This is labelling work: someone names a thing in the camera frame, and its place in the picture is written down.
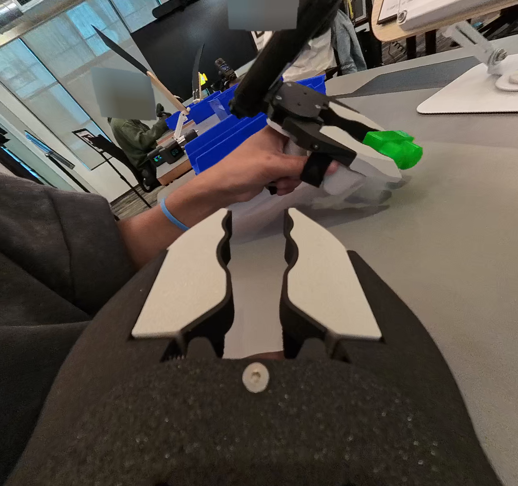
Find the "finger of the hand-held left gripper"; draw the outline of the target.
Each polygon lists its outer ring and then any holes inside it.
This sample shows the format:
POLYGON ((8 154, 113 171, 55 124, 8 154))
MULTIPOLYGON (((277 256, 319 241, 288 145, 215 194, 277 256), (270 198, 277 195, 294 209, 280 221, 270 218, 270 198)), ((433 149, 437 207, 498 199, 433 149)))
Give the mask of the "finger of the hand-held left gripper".
POLYGON ((391 158, 370 146, 353 146, 352 149, 356 152, 356 156, 350 164, 350 170, 387 183, 397 183, 402 180, 403 176, 391 158))
POLYGON ((338 127, 359 142, 363 142, 369 132, 385 131, 364 114, 331 98, 323 108, 323 125, 338 127))

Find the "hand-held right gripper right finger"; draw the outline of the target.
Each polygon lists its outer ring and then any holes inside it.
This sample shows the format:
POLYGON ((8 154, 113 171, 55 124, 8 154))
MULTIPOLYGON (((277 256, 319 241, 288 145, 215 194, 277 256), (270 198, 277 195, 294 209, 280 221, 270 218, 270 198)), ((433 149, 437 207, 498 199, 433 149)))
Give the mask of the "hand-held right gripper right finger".
POLYGON ((284 212, 279 318, 287 359, 323 353, 340 359, 344 342, 380 343, 383 335, 345 246, 295 208, 284 212))

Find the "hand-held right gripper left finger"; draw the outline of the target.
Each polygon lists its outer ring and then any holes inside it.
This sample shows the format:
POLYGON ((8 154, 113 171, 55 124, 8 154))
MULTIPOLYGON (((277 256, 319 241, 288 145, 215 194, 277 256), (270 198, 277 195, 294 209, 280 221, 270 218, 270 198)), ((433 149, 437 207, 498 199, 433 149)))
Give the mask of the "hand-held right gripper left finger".
POLYGON ((132 329, 136 340, 169 340, 187 355, 195 339, 224 355, 235 307, 230 271, 231 212, 219 209, 182 234, 166 256, 132 329))

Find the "green two-stud toy block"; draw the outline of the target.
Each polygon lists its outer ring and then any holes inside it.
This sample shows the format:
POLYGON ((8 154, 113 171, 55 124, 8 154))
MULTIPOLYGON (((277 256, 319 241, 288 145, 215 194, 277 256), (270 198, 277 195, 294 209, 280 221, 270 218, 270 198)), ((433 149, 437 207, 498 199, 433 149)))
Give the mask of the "green two-stud toy block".
POLYGON ((400 170, 413 168, 423 156, 423 148, 414 137, 401 130, 368 132, 363 144, 392 159, 400 170))

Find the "blue plastic bin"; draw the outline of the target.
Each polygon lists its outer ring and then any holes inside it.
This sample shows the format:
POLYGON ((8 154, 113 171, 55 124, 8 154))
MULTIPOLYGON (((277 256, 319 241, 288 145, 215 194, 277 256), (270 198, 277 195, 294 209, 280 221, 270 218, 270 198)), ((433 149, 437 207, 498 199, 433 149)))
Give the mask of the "blue plastic bin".
MULTIPOLYGON (((222 93, 213 93, 198 104, 191 107, 189 115, 197 127, 201 122, 213 116, 215 111, 211 106, 214 101, 230 113, 229 102, 234 97, 233 86, 222 93)), ((267 124, 267 115, 259 113, 252 118, 237 119, 229 114, 215 126, 188 142, 185 151, 196 174, 204 172, 211 166, 224 159, 229 153, 240 146, 243 141, 262 130, 267 124)))

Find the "person's left forearm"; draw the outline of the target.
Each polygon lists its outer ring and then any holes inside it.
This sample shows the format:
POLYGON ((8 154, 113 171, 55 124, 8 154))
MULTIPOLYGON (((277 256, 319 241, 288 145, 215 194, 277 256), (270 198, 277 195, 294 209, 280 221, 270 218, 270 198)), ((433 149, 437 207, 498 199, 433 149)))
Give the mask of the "person's left forearm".
POLYGON ((91 320, 180 232, 159 206, 116 220, 98 195, 1 174, 1 327, 91 320))

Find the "grey desk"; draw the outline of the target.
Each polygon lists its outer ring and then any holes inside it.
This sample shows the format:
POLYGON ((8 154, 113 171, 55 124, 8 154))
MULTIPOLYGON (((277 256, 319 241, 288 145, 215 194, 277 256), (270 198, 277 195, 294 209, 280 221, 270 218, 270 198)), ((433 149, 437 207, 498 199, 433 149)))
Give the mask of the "grey desk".
POLYGON ((420 115, 433 88, 343 101, 423 147, 383 205, 313 210, 301 185, 267 221, 238 224, 230 271, 236 316, 225 357, 279 351, 282 212, 300 207, 356 251, 429 331, 461 389, 483 448, 517 485, 517 117, 420 115))

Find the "person's left hand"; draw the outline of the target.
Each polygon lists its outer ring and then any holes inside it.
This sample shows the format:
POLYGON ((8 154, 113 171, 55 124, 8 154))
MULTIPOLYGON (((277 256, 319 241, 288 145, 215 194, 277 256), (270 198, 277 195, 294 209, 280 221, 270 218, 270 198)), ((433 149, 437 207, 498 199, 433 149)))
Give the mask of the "person's left hand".
POLYGON ((308 155, 284 152, 288 138, 270 127, 253 134, 224 159, 190 183, 216 209, 255 198, 273 187, 278 196, 292 193, 301 184, 308 155))

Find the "blue wristband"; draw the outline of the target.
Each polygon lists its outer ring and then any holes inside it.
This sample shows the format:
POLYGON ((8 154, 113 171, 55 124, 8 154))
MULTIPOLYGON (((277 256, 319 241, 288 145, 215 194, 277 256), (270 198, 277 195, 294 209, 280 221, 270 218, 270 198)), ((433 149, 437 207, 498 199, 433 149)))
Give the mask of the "blue wristband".
POLYGON ((173 199, 172 196, 163 197, 159 201, 159 210, 163 216, 178 230, 182 232, 189 231, 191 226, 188 220, 185 220, 186 213, 184 211, 184 204, 180 201, 173 199))

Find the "cluster of blue bins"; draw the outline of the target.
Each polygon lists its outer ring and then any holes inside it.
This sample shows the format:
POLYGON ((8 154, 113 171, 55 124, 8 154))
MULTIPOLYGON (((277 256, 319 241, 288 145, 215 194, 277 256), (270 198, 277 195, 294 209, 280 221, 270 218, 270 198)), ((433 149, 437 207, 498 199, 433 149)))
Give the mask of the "cluster of blue bins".
MULTIPOLYGON (((187 106, 190 109, 190 113, 185 117, 183 126, 187 123, 193 122, 195 125, 200 126, 207 120, 222 122, 230 116, 229 103, 234 97, 235 90, 238 83, 232 84, 229 88, 223 91, 216 91, 204 98, 199 102, 192 102, 187 106)), ((157 104, 155 108, 157 118, 165 118, 166 124, 169 129, 176 129, 180 112, 177 110, 174 113, 165 111, 161 104, 157 104)))

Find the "black white marker sign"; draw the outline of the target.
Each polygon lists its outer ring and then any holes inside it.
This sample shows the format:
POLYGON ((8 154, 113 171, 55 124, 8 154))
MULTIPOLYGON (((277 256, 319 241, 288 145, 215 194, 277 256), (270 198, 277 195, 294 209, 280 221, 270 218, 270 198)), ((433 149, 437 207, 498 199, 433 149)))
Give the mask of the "black white marker sign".
POLYGON ((74 130, 72 133, 96 152, 112 155, 112 149, 108 147, 111 141, 104 135, 92 133, 86 128, 74 130))

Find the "person's grey sweatshirt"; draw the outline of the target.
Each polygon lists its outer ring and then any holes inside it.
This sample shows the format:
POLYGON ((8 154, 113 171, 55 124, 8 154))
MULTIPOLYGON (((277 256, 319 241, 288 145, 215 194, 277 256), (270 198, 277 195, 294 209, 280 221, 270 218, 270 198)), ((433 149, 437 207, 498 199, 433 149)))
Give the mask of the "person's grey sweatshirt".
POLYGON ((1 255, 1 485, 20 458, 66 356, 135 270, 126 251, 79 258, 79 291, 56 292, 1 255))

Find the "black wall screen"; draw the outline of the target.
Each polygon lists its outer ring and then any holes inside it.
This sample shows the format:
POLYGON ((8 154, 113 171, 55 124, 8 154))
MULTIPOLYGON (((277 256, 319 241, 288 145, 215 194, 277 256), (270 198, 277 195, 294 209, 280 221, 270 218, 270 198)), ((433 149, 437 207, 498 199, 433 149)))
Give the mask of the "black wall screen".
POLYGON ((258 51, 250 31, 229 29, 227 0, 197 0, 131 37, 160 82, 184 99, 192 96, 192 71, 202 44, 199 69, 209 83, 217 80, 217 58, 236 71, 253 61, 258 51))

